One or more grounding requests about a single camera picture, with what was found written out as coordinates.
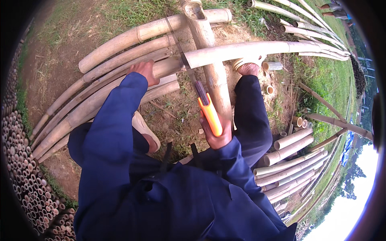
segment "right hand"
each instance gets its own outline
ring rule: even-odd
[[[237,69],[237,72],[241,75],[254,75],[257,77],[260,67],[255,63],[246,63]]]
[[[222,116],[220,116],[218,113],[217,115],[222,126],[222,134],[219,137],[213,134],[212,130],[210,129],[207,118],[202,114],[200,118],[200,123],[201,123],[202,129],[205,132],[207,142],[213,150],[218,150],[226,146],[232,140],[232,130],[230,128],[230,125],[231,125],[230,120],[222,118]]]
[[[137,72],[138,74],[141,74],[146,78],[148,87],[157,85],[159,84],[159,79],[156,79],[154,77],[153,65],[154,65],[154,60],[152,59],[149,60],[148,62],[140,62],[137,64],[133,64],[127,70],[127,74],[130,74],[131,72]]]

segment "bare foot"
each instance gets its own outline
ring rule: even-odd
[[[156,142],[148,134],[142,134],[142,136],[145,137],[145,139],[149,143],[149,152],[148,153],[154,153],[157,150]]]

